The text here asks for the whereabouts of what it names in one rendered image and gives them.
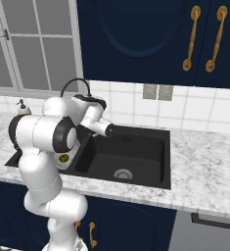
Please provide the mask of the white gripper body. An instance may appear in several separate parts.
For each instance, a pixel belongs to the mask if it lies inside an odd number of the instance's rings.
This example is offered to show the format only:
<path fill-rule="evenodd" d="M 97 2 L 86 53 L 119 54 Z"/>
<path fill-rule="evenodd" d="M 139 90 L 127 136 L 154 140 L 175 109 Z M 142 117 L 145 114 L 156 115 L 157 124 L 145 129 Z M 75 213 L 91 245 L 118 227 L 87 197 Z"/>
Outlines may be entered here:
<path fill-rule="evenodd" d="M 109 121 L 100 119 L 98 122 L 95 122 L 93 124 L 93 128 L 95 132 L 106 136 L 107 135 L 106 130 L 110 124 L 111 123 Z"/>

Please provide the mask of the white colander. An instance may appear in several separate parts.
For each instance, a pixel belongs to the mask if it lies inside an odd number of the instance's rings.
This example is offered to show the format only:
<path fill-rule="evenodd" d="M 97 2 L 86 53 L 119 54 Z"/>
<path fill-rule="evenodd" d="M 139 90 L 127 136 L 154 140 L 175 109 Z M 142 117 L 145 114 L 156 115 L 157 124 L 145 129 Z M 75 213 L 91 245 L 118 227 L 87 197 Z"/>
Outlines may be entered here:
<path fill-rule="evenodd" d="M 55 164 L 56 164 L 56 167 L 59 169 L 59 170 L 66 170 L 69 165 L 71 164 L 75 154 L 77 153 L 78 149 L 80 147 L 80 142 L 78 140 L 75 141 L 74 145 L 73 145 L 73 148 L 71 150 L 69 150 L 68 152 L 66 153 L 55 153 L 54 154 L 54 159 L 55 159 Z M 69 156 L 69 160 L 65 163 L 62 163 L 59 158 L 61 155 L 63 154 L 67 154 Z"/>

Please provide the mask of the black sink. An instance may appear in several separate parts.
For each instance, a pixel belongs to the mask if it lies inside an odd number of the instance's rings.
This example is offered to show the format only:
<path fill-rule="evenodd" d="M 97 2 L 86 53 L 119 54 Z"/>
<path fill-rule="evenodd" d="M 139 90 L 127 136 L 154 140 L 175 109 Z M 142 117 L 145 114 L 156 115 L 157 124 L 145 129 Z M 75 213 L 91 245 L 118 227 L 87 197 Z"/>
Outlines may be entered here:
<path fill-rule="evenodd" d="M 117 125 L 105 137 L 88 128 L 76 127 L 80 147 L 71 164 L 60 173 L 108 181 L 170 189 L 170 132 L 167 130 Z M 114 177 L 127 169 L 133 179 Z"/>

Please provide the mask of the silver sink drain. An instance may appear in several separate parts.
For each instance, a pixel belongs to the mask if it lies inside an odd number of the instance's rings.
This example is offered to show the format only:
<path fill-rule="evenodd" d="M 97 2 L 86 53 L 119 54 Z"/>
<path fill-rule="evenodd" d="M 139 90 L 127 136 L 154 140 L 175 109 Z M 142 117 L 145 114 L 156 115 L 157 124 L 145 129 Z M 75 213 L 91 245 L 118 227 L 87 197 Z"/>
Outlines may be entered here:
<path fill-rule="evenodd" d="M 114 177 L 122 179 L 133 179 L 133 173 L 127 169 L 119 169 L 115 171 Z"/>

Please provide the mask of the black arched faucet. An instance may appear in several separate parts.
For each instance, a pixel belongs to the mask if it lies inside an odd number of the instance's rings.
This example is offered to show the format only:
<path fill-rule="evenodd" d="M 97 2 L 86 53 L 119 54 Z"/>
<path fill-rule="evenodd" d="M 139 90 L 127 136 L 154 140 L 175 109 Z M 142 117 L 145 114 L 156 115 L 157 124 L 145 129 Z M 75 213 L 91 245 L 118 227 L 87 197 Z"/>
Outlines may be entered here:
<path fill-rule="evenodd" d="M 88 83 L 84 78 L 81 78 L 81 77 L 75 77 L 75 78 L 69 80 L 69 81 L 64 85 L 63 89 L 61 90 L 60 97 L 63 97 L 63 96 L 64 96 L 64 93 L 65 93 L 67 87 L 68 87 L 72 82 L 75 82 L 75 81 L 78 81 L 78 80 L 82 81 L 82 82 L 86 85 L 86 87 L 87 87 L 87 96 L 88 96 L 88 97 L 91 97 L 92 94 L 91 94 L 91 91 L 90 91 L 90 85 L 89 85 L 89 83 Z"/>

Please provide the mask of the white soap dispenser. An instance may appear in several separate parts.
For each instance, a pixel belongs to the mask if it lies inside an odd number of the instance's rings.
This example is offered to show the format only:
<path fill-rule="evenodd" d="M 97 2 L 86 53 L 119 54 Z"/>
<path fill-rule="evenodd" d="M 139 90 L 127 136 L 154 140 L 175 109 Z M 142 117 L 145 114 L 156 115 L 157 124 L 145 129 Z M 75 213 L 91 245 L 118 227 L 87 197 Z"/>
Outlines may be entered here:
<path fill-rule="evenodd" d="M 24 104 L 22 99 L 18 102 L 18 104 L 21 105 L 18 108 L 18 114 L 19 115 L 30 115 L 31 114 L 30 109 Z"/>

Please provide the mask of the grey framed window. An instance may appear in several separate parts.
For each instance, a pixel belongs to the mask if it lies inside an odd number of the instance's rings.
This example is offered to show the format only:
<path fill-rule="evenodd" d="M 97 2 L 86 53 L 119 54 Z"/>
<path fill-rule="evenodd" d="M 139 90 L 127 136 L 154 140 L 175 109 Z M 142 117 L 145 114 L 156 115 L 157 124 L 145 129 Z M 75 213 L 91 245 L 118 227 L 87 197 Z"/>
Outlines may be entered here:
<path fill-rule="evenodd" d="M 59 96 L 75 77 L 83 77 L 76 1 L 0 0 L 0 95 Z M 77 81 L 66 95 L 84 91 Z"/>

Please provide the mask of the navy base cupboard door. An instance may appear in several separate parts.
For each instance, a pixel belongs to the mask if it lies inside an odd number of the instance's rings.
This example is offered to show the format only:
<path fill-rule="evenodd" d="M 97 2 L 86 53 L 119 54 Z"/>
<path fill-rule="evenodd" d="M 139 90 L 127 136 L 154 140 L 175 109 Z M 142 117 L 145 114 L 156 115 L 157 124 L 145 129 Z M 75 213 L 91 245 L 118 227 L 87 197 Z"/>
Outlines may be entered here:
<path fill-rule="evenodd" d="M 41 251 L 49 241 L 48 219 L 23 205 L 27 188 L 0 181 L 0 245 L 23 251 Z"/>
<path fill-rule="evenodd" d="M 87 196 L 84 241 L 89 251 L 168 251 L 176 211 Z M 92 249 L 89 223 L 93 222 Z"/>

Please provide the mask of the grey dishwasher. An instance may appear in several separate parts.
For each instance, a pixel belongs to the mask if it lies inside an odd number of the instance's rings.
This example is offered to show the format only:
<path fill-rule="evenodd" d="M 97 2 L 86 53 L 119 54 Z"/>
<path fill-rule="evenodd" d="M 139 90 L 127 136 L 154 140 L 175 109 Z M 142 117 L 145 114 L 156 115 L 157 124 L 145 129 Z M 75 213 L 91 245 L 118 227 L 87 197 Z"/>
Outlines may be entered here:
<path fill-rule="evenodd" d="M 176 213 L 168 251 L 230 251 L 230 229 L 193 224 L 191 214 Z M 204 220 L 230 224 L 229 218 L 198 214 Z"/>

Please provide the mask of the grey wall outlet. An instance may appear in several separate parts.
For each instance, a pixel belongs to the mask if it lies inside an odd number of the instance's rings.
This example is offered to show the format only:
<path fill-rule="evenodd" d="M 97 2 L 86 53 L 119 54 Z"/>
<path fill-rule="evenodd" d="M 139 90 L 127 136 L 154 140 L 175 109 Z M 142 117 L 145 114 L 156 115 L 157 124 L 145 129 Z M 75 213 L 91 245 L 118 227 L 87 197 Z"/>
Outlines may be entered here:
<path fill-rule="evenodd" d="M 157 90 L 158 90 L 158 86 L 156 84 L 144 84 L 143 85 L 143 98 L 156 100 Z"/>
<path fill-rule="evenodd" d="M 159 100 L 171 101 L 173 95 L 173 86 L 172 85 L 160 85 L 159 88 Z"/>

